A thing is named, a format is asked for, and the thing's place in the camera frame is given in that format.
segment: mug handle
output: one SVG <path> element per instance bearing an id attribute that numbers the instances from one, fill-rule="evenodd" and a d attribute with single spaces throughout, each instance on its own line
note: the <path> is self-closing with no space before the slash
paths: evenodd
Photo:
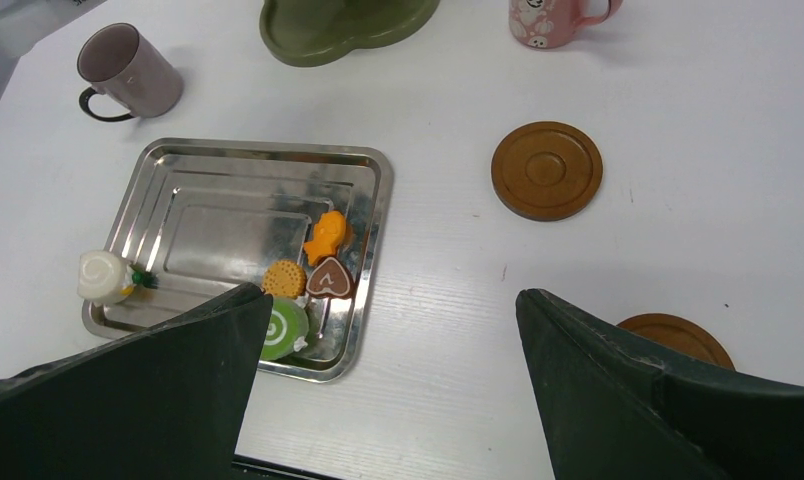
<path id="1" fill-rule="evenodd" d="M 124 122 L 126 120 L 131 120 L 132 118 L 134 118 L 134 115 L 131 115 L 130 113 L 126 113 L 125 115 L 119 115 L 116 117 L 103 117 L 101 115 L 96 115 L 95 113 L 93 113 L 92 110 L 90 110 L 90 99 L 93 98 L 93 95 L 98 94 L 99 92 L 97 92 L 93 87 L 87 87 L 86 90 L 81 92 L 81 96 L 78 97 L 78 106 L 81 107 L 81 110 L 83 110 L 84 113 L 90 115 L 96 120 L 110 123 Z"/>
<path id="2" fill-rule="evenodd" d="M 614 15 L 622 5 L 623 0 L 608 0 L 608 10 L 605 12 L 605 14 L 597 17 L 585 17 L 579 22 L 579 26 L 590 27 L 591 25 L 599 25 L 600 23 L 608 20 L 611 15 Z"/>

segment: cartoon print on mug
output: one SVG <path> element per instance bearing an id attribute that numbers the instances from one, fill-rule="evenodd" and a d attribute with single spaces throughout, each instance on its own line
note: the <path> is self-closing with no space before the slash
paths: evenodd
<path id="1" fill-rule="evenodd" d="M 529 40 L 529 46 L 535 48 L 546 48 L 546 43 L 546 37 L 541 36 L 532 37 L 531 40 Z"/>
<path id="2" fill-rule="evenodd" d="M 544 4 L 546 0 L 520 0 L 517 6 L 520 22 L 523 25 L 530 27 L 543 15 L 546 15 Z"/>
<path id="3" fill-rule="evenodd" d="M 544 19 L 535 25 L 535 32 L 541 35 L 546 35 L 547 33 L 551 32 L 553 28 L 555 28 L 555 24 L 552 23 L 551 20 Z"/>
<path id="4" fill-rule="evenodd" d="M 526 35 L 528 35 L 528 32 L 526 32 L 526 27 L 513 18 L 508 21 L 508 25 L 511 27 L 511 35 L 514 35 L 517 38 L 526 38 Z"/>

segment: mug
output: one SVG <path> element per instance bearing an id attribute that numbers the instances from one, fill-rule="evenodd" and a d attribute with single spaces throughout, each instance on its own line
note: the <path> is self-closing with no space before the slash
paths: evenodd
<path id="1" fill-rule="evenodd" d="M 181 75 L 127 23 L 109 25 L 87 40 L 78 55 L 78 74 L 91 85 L 78 98 L 81 110 L 103 122 L 163 115 L 184 91 Z M 90 99 L 96 94 L 108 95 L 129 113 L 117 117 L 93 113 Z"/>
<path id="2" fill-rule="evenodd" d="M 534 48 L 555 48 L 573 40 L 576 33 L 614 15 L 623 0 L 608 0 L 608 11 L 586 17 L 589 0 L 509 0 L 509 25 L 514 38 Z"/>

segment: round coaster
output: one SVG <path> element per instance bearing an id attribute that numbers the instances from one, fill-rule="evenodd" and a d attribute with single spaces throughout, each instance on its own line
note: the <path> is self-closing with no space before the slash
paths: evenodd
<path id="1" fill-rule="evenodd" d="M 684 318 L 664 313 L 647 313 L 623 321 L 618 327 L 660 343 L 706 363 L 734 370 L 732 359 L 710 333 Z"/>
<path id="2" fill-rule="evenodd" d="M 558 122 L 511 132 L 490 166 L 499 199 L 517 215 L 554 221 L 575 215 L 602 183 L 602 156 L 584 133 Z"/>

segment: chocolate heart cookie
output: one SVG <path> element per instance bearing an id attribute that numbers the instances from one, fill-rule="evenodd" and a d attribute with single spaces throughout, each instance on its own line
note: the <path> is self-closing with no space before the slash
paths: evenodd
<path id="1" fill-rule="evenodd" d="M 317 298 L 349 298 L 352 295 L 352 275 L 336 257 L 328 257 L 308 279 L 306 290 Z"/>

